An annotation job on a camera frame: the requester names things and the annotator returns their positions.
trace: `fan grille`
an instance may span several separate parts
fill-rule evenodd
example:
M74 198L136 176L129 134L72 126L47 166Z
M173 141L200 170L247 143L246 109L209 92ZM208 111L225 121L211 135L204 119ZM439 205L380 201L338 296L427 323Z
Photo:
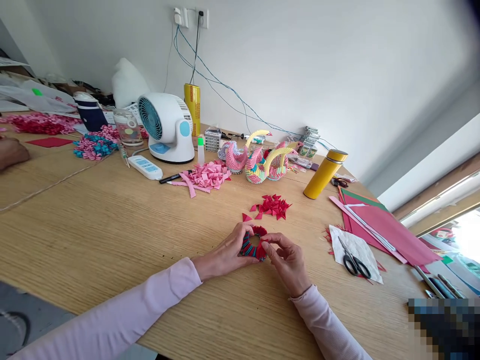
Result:
M155 140L162 138L162 123L154 105L145 97L138 100L138 112L148 134Z

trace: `white fan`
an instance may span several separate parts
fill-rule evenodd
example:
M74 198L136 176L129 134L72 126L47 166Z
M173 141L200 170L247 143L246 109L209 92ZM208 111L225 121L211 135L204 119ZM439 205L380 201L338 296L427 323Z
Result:
M186 164L194 159L192 116L181 98L146 93L138 98L138 113L150 135L148 148L155 158L170 164Z

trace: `black scissors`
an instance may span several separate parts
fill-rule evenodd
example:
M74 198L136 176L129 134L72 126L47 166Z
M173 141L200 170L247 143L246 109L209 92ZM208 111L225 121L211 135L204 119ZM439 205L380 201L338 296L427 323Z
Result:
M353 256L350 251L348 251L347 247L345 246L344 242L340 237L338 237L338 240L340 240L340 244L345 250L345 255L343 256L343 264L345 265L348 272L353 276L358 276L359 274L362 274L364 278L370 279L372 277L372 274L370 274L370 271L367 269L365 264L359 259L357 259L355 256Z

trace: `pink long-sleeve shirt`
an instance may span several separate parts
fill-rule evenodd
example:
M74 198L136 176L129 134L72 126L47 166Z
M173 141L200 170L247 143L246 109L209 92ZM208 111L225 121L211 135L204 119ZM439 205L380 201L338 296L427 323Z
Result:
M202 284L189 258L52 330L10 360L114 360ZM325 359L371 359L312 285L291 299Z

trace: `yellow canister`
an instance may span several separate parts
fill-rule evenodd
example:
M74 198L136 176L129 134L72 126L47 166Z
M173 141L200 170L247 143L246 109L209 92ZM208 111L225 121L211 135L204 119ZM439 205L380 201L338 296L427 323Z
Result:
M321 162L315 175L303 190L303 194L310 199L319 197L322 190L327 186L334 174L342 166L348 154L341 150L332 149Z
M192 136L200 135L200 88L192 84L183 86L185 95L185 104L190 111L191 120L193 122Z

